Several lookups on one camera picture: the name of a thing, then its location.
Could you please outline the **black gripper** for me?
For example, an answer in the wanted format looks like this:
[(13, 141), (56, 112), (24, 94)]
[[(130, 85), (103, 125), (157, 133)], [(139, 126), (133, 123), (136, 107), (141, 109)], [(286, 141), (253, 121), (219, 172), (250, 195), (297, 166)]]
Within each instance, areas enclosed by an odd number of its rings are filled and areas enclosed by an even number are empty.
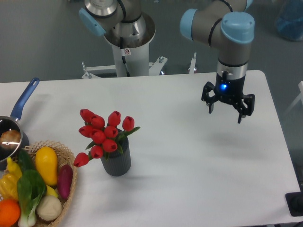
[(204, 85), (201, 100), (208, 106), (209, 114), (214, 110), (214, 103), (220, 101), (233, 105), (238, 111), (238, 124), (240, 124), (246, 116), (252, 115), (255, 107), (255, 95), (243, 94), (245, 77), (246, 76), (240, 79), (223, 80), (223, 77), (217, 73), (215, 85), (211, 82), (207, 82)]

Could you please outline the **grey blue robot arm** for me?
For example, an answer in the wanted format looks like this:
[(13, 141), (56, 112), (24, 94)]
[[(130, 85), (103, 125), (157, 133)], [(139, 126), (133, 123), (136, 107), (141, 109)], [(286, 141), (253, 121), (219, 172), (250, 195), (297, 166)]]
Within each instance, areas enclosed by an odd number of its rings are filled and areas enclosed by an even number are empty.
[[(203, 87), (202, 101), (209, 111), (219, 101), (232, 105), (239, 118), (254, 111), (255, 96), (243, 86), (254, 39), (254, 18), (246, 12), (250, 0), (215, 0), (206, 9), (187, 10), (180, 21), (181, 34), (219, 51), (216, 83)], [(155, 24), (138, 0), (87, 0), (79, 10), (85, 27), (111, 44), (119, 77), (148, 76), (149, 44)]]

